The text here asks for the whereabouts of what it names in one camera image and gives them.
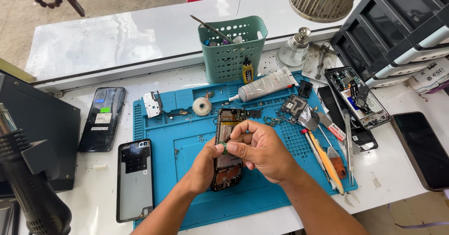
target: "ce mark label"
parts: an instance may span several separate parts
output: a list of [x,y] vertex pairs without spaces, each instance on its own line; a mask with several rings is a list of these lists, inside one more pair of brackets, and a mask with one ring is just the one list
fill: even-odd
[[111,122],[112,113],[98,113],[95,118],[96,124],[108,124]]

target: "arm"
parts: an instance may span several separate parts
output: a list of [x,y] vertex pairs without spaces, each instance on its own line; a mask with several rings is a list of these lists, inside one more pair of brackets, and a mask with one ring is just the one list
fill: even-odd
[[228,152],[284,189],[308,235],[368,235],[363,226],[296,163],[272,127],[246,120],[235,126],[231,139],[226,146]]
[[181,227],[193,199],[205,192],[214,175],[214,158],[223,151],[223,145],[208,141],[195,158],[192,167],[173,187],[164,200],[145,218],[131,235],[175,235]]

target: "yellow label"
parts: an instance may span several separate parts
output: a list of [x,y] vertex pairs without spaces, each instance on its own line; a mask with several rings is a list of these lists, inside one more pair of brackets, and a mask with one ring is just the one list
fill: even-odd
[[252,68],[252,64],[248,65],[248,66],[244,66],[242,67],[242,75],[243,75],[243,82],[244,83],[250,83],[252,81],[254,81],[253,79],[253,68]]

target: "blue silicone repair mat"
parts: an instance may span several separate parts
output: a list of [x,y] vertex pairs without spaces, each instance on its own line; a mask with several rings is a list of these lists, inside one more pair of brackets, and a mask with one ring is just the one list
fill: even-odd
[[[296,81],[308,81],[300,71],[294,72]],[[243,81],[231,81],[213,85],[197,87],[193,89],[181,89],[164,92],[160,94],[163,110],[162,115],[149,119],[143,100],[134,101],[134,140],[149,138],[153,152],[153,177],[154,177],[154,201],[157,206],[170,192],[172,187],[182,178],[191,167],[196,155],[210,140],[216,131],[216,112],[222,107],[245,108],[247,110],[262,109],[262,116],[259,119],[252,119],[264,123],[263,117],[276,118],[278,111],[284,101],[291,94],[298,94],[297,88],[292,87],[253,100],[241,103],[240,100],[230,102],[230,105],[223,105],[229,97],[237,94],[238,88],[243,85]],[[191,109],[193,101],[206,94],[206,91],[214,91],[215,95],[210,98],[212,111],[209,116],[199,117]],[[318,111],[323,108],[317,95],[312,90],[308,104]],[[191,114],[168,117],[168,113],[179,113],[180,110],[191,112]],[[337,194],[327,182],[323,171],[320,169],[309,144],[300,130],[304,129],[300,124],[292,125],[287,121],[275,125],[274,129],[279,137],[284,141],[290,153],[298,164],[307,171],[329,194]],[[328,139],[337,152],[346,161],[340,150],[336,138],[325,128]],[[329,144],[317,129],[313,132],[323,147]],[[348,177],[342,180],[345,191],[355,190],[358,186],[350,186]],[[181,225],[181,230],[204,226],[211,223],[242,217],[259,213],[282,206],[290,205],[290,202],[280,186],[270,183],[256,169],[242,170],[242,180],[236,186],[226,188],[218,192],[207,190],[197,196],[187,212]]]

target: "metal lamp shade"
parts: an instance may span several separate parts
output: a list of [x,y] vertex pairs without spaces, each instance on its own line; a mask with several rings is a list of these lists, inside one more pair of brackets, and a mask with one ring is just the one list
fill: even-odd
[[343,19],[352,9],[354,0],[290,0],[292,8],[301,17],[320,23]]

